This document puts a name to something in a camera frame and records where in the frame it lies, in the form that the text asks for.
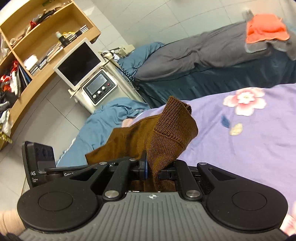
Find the brown knitted sweater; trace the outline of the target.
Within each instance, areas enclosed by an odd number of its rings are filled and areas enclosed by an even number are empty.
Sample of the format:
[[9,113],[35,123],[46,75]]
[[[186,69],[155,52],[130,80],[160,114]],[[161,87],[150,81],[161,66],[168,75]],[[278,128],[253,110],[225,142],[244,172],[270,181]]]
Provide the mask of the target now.
[[172,181],[159,180],[159,173],[198,135],[191,114],[189,104],[171,96],[160,114],[143,118],[129,127],[114,128],[105,145],[86,154],[86,160],[93,165],[123,157],[139,159],[146,151],[152,181],[144,184],[144,190],[175,191]]

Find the blue blanket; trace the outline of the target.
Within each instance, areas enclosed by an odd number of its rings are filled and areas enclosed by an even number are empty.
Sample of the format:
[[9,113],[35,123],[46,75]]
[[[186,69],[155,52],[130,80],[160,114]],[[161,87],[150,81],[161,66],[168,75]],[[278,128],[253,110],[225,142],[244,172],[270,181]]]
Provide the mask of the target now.
[[106,143],[112,130],[120,128],[127,118],[136,118],[144,111],[157,108],[164,103],[159,98],[153,99],[144,92],[144,88],[136,81],[135,74],[151,54],[164,44],[153,42],[136,48],[127,57],[118,60],[117,72],[125,78],[125,83],[139,94],[144,101],[136,101],[130,97],[117,97],[108,101],[90,115],[71,145],[56,162],[57,167],[83,166],[87,164],[85,155]]

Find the white machine with control panel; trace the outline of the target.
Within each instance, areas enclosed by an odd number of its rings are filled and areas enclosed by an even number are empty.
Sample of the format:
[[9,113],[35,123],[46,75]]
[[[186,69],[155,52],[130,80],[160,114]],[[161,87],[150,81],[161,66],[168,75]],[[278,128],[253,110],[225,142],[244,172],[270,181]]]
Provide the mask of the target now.
[[116,62],[115,52],[112,50],[100,52],[100,54],[105,60],[102,67],[96,70],[77,90],[68,89],[70,97],[90,113],[121,97],[144,102],[128,76]]

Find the white monitor screen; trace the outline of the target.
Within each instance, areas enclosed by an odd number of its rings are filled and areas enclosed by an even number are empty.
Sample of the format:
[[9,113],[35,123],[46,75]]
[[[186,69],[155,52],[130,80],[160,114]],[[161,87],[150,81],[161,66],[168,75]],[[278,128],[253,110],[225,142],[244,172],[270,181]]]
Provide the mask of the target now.
[[77,90],[104,63],[104,58],[84,38],[57,63],[54,71],[72,90]]

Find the purple floral bed sheet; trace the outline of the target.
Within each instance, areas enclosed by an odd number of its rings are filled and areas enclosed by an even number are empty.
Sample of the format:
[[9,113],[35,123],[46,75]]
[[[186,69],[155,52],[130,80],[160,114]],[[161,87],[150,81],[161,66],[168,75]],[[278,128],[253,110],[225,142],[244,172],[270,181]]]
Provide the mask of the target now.
[[264,107],[245,113],[233,97],[190,101],[199,133],[179,162],[195,167],[203,199],[129,193],[121,240],[295,240],[295,85],[259,90]]

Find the wooden cubby bookshelf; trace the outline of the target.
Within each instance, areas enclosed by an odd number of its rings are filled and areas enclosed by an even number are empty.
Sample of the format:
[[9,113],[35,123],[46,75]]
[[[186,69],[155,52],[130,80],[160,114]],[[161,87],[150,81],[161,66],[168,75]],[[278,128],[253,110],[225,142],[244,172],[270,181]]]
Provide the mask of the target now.
[[29,27],[34,17],[53,9],[56,9],[53,15],[36,25],[19,42],[9,47],[9,54],[1,63],[1,71],[11,66],[13,60],[17,60],[20,66],[23,67],[25,66],[24,61],[32,55],[36,55],[38,58],[44,57],[47,51],[54,44],[58,43],[56,32],[76,32],[83,26],[87,26],[88,31],[82,33],[72,43],[57,53],[36,74],[26,70],[27,75],[32,80],[22,91],[10,110],[12,133],[15,132],[38,95],[54,77],[55,65],[81,40],[87,38],[94,43],[101,34],[100,30],[74,1],[28,1],[1,24],[1,34],[4,40],[9,42],[11,39],[16,39]]

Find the grey duvet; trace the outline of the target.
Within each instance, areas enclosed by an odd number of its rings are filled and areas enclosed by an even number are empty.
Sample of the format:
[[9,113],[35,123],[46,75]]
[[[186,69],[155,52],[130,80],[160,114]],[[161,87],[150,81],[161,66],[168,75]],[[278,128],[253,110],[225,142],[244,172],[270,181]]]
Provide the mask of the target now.
[[145,60],[135,78],[141,81],[165,78],[198,65],[229,67],[272,53],[269,46],[258,52],[246,52],[245,38],[246,22],[239,22],[166,44]]

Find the orange cloth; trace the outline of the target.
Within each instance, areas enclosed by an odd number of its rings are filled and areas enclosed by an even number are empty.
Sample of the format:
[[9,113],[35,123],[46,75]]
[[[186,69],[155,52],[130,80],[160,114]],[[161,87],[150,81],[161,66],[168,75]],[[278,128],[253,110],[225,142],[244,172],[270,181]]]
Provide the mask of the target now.
[[246,23],[247,44],[254,44],[261,41],[280,40],[286,41],[290,38],[286,25],[282,18],[274,14],[254,15]]

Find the grey towel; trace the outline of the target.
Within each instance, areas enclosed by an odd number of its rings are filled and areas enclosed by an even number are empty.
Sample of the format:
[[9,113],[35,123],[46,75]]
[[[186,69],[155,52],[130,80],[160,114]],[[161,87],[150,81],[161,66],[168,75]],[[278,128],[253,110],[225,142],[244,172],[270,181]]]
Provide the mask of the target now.
[[255,53],[272,47],[278,51],[284,52],[291,60],[295,61],[295,34],[291,32],[288,27],[287,31],[290,34],[290,38],[286,41],[270,40],[254,44],[247,44],[245,42],[245,50],[247,53]]

